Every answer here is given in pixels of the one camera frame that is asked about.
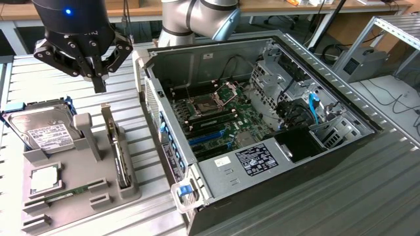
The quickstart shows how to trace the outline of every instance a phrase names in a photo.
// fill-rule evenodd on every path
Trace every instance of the motherboard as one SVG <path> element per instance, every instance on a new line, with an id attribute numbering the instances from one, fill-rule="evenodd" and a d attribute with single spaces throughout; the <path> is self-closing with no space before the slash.
<path id="1" fill-rule="evenodd" d="M 171 109 L 198 161 L 261 141 L 271 132 L 237 82 L 214 91 L 171 100 Z"/>

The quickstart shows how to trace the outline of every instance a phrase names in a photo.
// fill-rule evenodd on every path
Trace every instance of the blue pcie slot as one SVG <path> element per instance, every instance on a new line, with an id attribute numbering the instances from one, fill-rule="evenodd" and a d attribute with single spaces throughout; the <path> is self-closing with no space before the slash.
<path id="1" fill-rule="evenodd" d="M 194 145 L 194 144 L 198 144 L 198 143 L 202 143 L 207 140 L 211 140 L 211 139 L 217 139 L 219 138 L 221 136 L 223 135 L 223 130 L 215 132 L 215 133 L 211 133 L 209 135 L 205 135 L 203 137 L 199 137 L 199 138 L 195 138 L 195 139 L 191 139 L 187 143 L 189 145 Z"/>

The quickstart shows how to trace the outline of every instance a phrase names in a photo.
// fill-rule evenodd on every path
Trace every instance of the barcode label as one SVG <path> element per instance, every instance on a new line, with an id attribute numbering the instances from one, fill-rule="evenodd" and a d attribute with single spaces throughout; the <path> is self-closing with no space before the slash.
<path id="1" fill-rule="evenodd" d="M 27 131 L 41 150 L 50 150 L 73 144 L 71 136 L 63 124 Z"/>

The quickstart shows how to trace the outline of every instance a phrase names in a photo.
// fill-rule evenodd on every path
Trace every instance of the green circuit board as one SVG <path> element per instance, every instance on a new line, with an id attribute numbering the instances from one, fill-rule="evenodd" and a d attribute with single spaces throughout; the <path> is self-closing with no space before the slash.
<path id="1" fill-rule="evenodd" d="M 178 123 L 183 126 L 183 134 L 189 141 L 222 131 L 221 137 L 190 145 L 198 161 L 242 148 L 243 145 L 246 146 L 251 142 L 255 143 L 261 141 L 263 135 L 271 132 L 270 128 L 258 117 L 258 113 L 251 107 L 242 90 L 243 89 L 235 86 L 234 91 L 237 95 L 222 107 L 214 102 L 214 95 L 211 93 L 177 100 L 171 103 Z M 217 91 L 217 95 L 218 99 L 226 102 L 233 96 L 231 89 L 227 86 L 222 86 Z M 235 110 L 237 115 L 229 122 L 221 124 L 215 123 L 211 125 L 213 131 L 210 133 L 187 138 L 190 132 L 187 128 L 185 128 L 185 120 L 214 115 L 217 112 L 230 111 L 231 109 Z M 238 139 L 243 136 L 247 137 L 245 142 Z"/>

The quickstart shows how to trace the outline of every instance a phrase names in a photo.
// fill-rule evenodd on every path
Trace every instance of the hard drive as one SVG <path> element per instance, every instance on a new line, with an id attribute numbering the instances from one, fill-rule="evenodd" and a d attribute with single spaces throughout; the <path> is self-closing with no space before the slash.
<path id="1" fill-rule="evenodd" d="M 1 112 L 3 124 L 13 130 L 29 150 L 51 154 L 74 147 L 82 137 L 73 127 L 73 109 L 69 97 L 37 103 L 9 103 Z"/>

